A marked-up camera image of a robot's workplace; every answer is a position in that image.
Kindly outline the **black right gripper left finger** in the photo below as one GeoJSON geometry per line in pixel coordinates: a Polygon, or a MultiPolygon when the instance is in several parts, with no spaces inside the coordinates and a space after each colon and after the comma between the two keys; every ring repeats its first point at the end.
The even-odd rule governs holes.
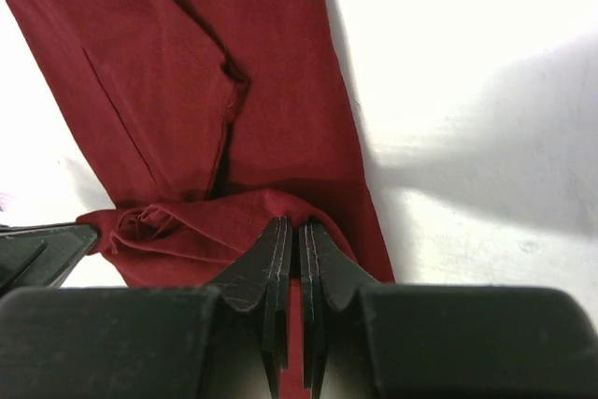
{"type": "Polygon", "coordinates": [[[1,288],[5,398],[277,398],[292,226],[202,287],[1,288]]]}

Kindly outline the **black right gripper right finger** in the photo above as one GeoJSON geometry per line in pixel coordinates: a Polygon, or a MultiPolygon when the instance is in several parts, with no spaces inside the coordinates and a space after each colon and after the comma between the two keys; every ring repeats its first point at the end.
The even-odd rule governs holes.
{"type": "Polygon", "coordinates": [[[567,293],[385,284],[318,221],[298,234],[304,384],[320,397],[593,398],[597,334],[567,293]]]}

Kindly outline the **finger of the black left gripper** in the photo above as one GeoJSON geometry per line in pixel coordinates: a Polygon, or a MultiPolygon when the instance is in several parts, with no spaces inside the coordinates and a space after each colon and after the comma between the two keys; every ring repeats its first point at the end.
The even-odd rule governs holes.
{"type": "Polygon", "coordinates": [[[99,243],[91,225],[1,227],[1,288],[60,287],[99,243]]]}

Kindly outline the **dark maroon t-shirt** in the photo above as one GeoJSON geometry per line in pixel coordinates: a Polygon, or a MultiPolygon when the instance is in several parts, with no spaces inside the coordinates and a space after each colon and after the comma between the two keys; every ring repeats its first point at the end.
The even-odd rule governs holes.
{"type": "Polygon", "coordinates": [[[289,363],[304,384],[299,231],[393,278],[326,0],[6,0],[112,208],[78,217],[123,288],[202,287],[292,226],[289,363]]]}

